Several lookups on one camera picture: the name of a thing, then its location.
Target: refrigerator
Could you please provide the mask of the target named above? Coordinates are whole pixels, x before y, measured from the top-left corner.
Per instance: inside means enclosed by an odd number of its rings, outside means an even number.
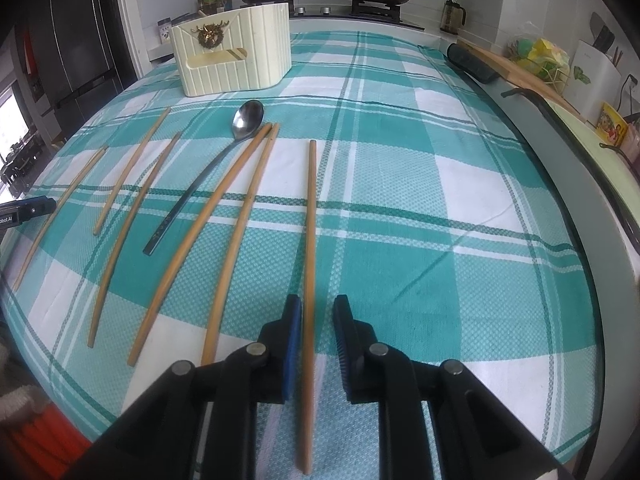
[[[123,85],[127,67],[116,66],[112,52],[113,43],[121,40],[113,34],[108,38],[105,22],[113,16],[103,16],[103,11],[113,12],[107,0],[30,2],[29,34],[38,75],[65,139],[128,86]]]

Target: plastic bag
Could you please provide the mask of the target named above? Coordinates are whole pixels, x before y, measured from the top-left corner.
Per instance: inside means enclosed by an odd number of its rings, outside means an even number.
[[[507,45],[506,55],[562,94],[570,72],[569,56],[556,44],[532,34],[532,31],[539,32],[531,22],[527,22],[523,34],[515,36]]]

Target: screw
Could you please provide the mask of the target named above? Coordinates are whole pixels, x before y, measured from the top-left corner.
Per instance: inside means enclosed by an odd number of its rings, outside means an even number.
[[[386,355],[389,352],[389,347],[384,343],[373,343],[373,345],[369,347],[369,352],[371,352],[373,355],[382,356]]]
[[[191,367],[193,367],[193,364],[189,361],[176,361],[171,365],[171,371],[175,375],[186,375],[191,371]]]
[[[465,369],[464,365],[456,359],[447,359],[443,362],[442,366],[451,375],[460,375],[462,370]]]
[[[262,355],[267,351],[267,347],[265,345],[263,345],[262,343],[249,343],[246,346],[246,352],[249,355]]]

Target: window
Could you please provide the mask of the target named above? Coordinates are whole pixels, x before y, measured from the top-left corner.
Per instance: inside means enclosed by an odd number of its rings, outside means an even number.
[[[3,160],[11,152],[12,144],[20,142],[28,130],[14,92],[9,88],[0,96],[0,156]]]

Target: orange cloth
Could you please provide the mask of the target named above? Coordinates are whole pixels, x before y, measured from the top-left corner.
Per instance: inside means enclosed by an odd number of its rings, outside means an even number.
[[[16,462],[34,480],[59,479],[91,446],[53,403],[30,422],[4,428],[4,433]]]

